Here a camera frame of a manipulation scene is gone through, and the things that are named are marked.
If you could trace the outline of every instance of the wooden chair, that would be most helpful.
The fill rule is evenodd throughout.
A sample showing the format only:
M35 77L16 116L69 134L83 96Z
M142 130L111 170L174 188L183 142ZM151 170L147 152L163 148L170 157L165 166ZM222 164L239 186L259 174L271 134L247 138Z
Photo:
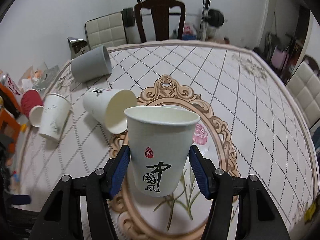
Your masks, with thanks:
M156 40L163 41L169 39L169 8L179 6L181 8L178 39L182 40L184 19L186 17L186 7L183 2L176 0L145 0L136 4L134 14L138 26L141 42L146 42L146 35L142 26L140 11L142 8L151 9L153 25L156 32Z

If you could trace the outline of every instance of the paper cup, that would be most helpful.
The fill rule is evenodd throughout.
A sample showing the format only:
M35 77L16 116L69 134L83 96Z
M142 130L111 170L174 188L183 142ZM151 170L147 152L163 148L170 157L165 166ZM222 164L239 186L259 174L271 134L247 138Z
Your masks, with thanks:
M37 90L31 89L25 92L21 98L22 113L29 119L31 125L40 126L43 103Z
M105 46L90 50L71 62L71 72L77 82L111 74L112 65Z
M171 194L183 172L199 115L164 106L136 106L124 113L137 188L150 196Z
M46 139L59 141L70 109L70 102L62 95L55 93L47 95L44 101L39 135Z
M127 130L124 110L137 105L135 94L128 89L93 88L83 97L83 107L111 133Z

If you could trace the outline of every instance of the pink flower print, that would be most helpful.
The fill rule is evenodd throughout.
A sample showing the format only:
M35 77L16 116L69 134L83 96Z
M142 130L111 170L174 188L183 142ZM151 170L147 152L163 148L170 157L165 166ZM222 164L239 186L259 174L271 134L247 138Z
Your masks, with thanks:
M205 145L207 143L208 133L201 124L196 124L195 134L193 135L192 139L196 144L199 145Z

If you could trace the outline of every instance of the white leather chair back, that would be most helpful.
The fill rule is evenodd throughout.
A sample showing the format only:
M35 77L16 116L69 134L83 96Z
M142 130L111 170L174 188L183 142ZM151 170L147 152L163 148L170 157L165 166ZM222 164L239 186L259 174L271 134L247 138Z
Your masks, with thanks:
M121 12L87 21L84 29L90 49L127 44Z
M286 85L309 129L320 118L320 80L303 61Z

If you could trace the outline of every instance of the white tablecloth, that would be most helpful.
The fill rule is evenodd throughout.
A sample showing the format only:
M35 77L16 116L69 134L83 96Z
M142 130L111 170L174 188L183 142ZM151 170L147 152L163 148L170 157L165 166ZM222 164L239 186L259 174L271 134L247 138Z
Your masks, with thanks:
M83 95L100 87L131 89L140 105L173 105L199 113L194 141L202 154L233 176L256 174L288 230L303 217L319 188L314 148L288 91L255 53L182 41L126 45L109 52L111 76L82 84L65 79L62 89L52 89L70 100L72 113L59 144L38 136L36 128L31 130L20 178L21 193L33 199L26 209L40 211L61 176L76 178L102 168L126 142L126 133L112 136L83 109ZM69 72L68 66L61 76ZM201 235L211 201L197 195L188 165L181 185L164 204L162 198L150 200L137 192L128 176L118 197L109 203L120 239L196 239ZM177 199L181 203L175 205L170 220L168 203L183 184L191 187L185 197ZM81 203L88 239L84 197ZM235 236L237 210L235 199L230 239Z

